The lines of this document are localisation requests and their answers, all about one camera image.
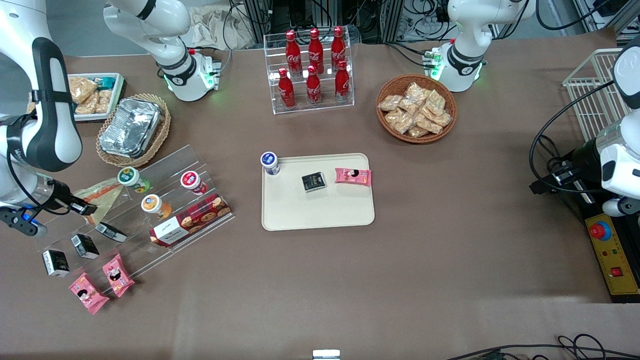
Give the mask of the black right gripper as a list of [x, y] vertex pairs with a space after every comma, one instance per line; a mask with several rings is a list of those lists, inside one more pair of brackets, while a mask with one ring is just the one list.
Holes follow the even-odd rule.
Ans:
[[57, 180], [38, 180], [35, 187], [35, 201], [50, 211], [70, 208], [82, 216], [94, 214], [98, 207], [84, 200], [75, 200], [69, 187]]

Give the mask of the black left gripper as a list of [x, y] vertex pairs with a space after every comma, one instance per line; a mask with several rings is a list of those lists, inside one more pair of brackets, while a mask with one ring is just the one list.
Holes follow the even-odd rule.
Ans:
[[580, 183], [583, 188], [601, 188], [601, 156], [596, 140], [590, 140], [570, 152], [570, 161], [553, 161], [551, 177], [535, 180], [529, 185], [535, 195], [566, 192], [562, 183]]

